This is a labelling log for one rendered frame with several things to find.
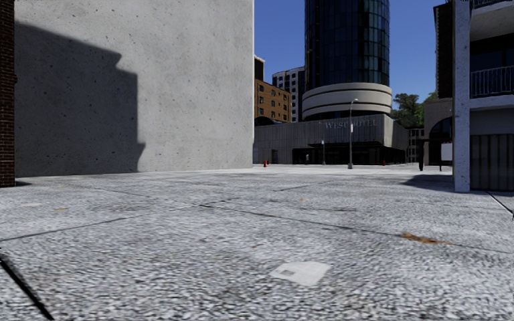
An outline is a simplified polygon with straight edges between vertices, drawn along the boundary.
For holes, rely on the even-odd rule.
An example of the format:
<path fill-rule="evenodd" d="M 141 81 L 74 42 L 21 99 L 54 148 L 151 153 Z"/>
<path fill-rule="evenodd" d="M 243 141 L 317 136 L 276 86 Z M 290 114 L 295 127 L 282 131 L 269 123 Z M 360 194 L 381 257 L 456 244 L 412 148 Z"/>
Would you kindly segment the grey street lamp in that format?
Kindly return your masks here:
<path fill-rule="evenodd" d="M 353 139 L 353 120 L 352 120 L 352 108 L 353 104 L 358 102 L 357 98 L 354 98 L 349 107 L 349 162 L 347 165 L 348 169 L 353 169 L 353 151 L 352 151 L 352 139 Z"/>

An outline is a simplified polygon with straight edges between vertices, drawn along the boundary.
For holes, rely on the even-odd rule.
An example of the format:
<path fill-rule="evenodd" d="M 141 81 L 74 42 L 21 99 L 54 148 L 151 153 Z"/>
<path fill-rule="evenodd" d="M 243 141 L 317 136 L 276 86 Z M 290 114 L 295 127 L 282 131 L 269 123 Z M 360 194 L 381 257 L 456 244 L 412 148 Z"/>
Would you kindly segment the white balcony building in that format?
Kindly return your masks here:
<path fill-rule="evenodd" d="M 514 0 L 452 0 L 457 192 L 514 191 Z"/>

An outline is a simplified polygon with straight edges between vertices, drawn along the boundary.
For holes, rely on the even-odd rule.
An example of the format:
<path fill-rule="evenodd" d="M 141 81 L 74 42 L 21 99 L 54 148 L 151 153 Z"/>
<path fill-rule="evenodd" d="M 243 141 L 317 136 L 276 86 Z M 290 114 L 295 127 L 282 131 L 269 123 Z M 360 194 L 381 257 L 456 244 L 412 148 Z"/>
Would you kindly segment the brown brick building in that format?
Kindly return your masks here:
<path fill-rule="evenodd" d="M 265 61 L 254 56 L 254 125 L 289 123 L 290 93 L 264 81 Z"/>

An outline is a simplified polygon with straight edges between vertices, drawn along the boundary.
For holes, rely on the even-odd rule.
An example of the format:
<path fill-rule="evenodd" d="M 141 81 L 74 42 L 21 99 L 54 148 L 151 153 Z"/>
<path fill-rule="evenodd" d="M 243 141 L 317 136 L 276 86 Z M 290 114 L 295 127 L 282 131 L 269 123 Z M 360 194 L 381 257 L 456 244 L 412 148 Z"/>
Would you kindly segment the grey arched building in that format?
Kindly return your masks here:
<path fill-rule="evenodd" d="M 436 98 L 424 104 L 424 164 L 442 163 L 441 144 L 452 142 L 453 117 L 453 7 L 450 1 L 435 6 Z"/>

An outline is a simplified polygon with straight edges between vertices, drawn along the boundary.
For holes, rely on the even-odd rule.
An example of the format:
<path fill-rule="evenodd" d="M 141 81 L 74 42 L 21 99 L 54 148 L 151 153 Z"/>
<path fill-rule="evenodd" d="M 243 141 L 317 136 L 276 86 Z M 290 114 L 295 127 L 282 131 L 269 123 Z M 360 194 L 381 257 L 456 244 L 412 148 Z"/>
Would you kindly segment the glass tower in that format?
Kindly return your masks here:
<path fill-rule="evenodd" d="M 389 0 L 305 0 L 305 92 L 300 122 L 255 126 L 253 161 L 353 165 L 407 161 L 408 131 L 390 117 Z"/>

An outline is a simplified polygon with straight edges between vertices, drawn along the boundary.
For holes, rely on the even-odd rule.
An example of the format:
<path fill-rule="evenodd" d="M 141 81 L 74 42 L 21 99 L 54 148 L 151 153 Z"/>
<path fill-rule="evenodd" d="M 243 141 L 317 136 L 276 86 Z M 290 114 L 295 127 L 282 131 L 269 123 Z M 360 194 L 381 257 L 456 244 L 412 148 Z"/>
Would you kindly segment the pale concrete building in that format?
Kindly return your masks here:
<path fill-rule="evenodd" d="M 248 168 L 254 0 L 17 0 L 17 177 Z"/>

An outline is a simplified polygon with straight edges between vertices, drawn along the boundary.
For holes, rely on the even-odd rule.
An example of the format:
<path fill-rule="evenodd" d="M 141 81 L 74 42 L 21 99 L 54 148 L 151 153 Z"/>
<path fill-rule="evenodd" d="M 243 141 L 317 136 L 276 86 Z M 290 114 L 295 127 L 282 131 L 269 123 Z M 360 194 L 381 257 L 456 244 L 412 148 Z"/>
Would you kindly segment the white apartment building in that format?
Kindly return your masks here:
<path fill-rule="evenodd" d="M 300 122 L 305 92 L 305 67 L 293 68 L 272 75 L 272 85 L 291 94 L 291 122 Z"/>

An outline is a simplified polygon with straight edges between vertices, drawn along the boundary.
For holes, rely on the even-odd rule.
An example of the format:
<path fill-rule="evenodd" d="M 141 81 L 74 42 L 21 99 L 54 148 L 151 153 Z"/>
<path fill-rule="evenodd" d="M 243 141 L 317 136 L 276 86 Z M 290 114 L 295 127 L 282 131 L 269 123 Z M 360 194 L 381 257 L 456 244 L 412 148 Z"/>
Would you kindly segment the trees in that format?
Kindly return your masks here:
<path fill-rule="evenodd" d="M 431 92 L 422 103 L 418 102 L 418 95 L 396 94 L 393 101 L 398 105 L 393 109 L 390 117 L 404 128 L 421 128 L 424 126 L 424 104 L 437 98 L 436 92 Z"/>

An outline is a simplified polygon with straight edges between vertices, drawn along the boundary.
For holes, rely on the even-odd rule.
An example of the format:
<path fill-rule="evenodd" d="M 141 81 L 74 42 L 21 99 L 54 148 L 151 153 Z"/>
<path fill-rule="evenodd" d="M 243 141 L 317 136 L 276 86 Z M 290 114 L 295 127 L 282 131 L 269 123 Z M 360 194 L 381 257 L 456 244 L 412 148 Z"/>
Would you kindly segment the red brick building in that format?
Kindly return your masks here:
<path fill-rule="evenodd" d="M 0 0 L 0 188 L 15 186 L 14 47 L 14 0 Z"/>

